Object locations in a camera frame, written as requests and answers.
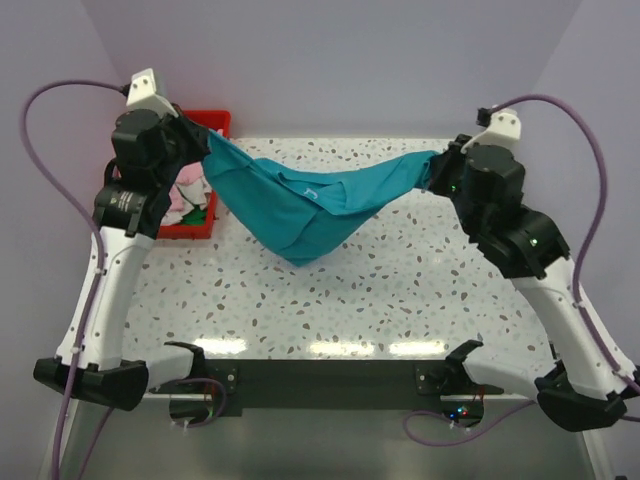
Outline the teal t shirt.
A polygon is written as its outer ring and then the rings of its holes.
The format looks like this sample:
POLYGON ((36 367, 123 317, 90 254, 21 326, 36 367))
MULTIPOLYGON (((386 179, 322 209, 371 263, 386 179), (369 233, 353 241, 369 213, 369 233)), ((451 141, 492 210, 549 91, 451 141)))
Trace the teal t shirt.
POLYGON ((389 203, 431 179, 435 151, 410 152, 357 170, 309 172, 253 158, 209 133, 204 176, 267 250, 295 266, 338 248, 389 203))

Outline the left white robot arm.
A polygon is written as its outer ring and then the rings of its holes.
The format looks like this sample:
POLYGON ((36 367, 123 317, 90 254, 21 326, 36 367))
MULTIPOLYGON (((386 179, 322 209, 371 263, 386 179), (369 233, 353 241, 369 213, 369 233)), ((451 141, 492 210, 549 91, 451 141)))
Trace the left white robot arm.
POLYGON ((169 341, 145 359, 127 360, 122 346, 134 288, 169 209, 169 191, 183 167, 208 154, 207 140, 207 128, 182 111, 140 109, 116 120, 115 156, 94 199, 91 255, 76 311, 55 355, 37 360, 36 381, 123 411, 165 384, 185 392, 205 385, 200 347, 169 341))

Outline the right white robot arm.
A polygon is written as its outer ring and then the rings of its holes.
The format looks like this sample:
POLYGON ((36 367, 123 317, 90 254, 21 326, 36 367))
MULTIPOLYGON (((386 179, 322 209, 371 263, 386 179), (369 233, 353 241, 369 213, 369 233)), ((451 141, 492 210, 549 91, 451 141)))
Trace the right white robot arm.
POLYGON ((637 396, 639 368, 571 284, 575 264, 557 225, 522 202, 525 168, 510 150, 460 134, 431 162, 429 191, 451 200, 463 232, 511 281, 541 322, 554 358, 538 364, 468 340, 444 360, 441 393, 500 387, 536 402, 569 432, 621 420, 637 396))

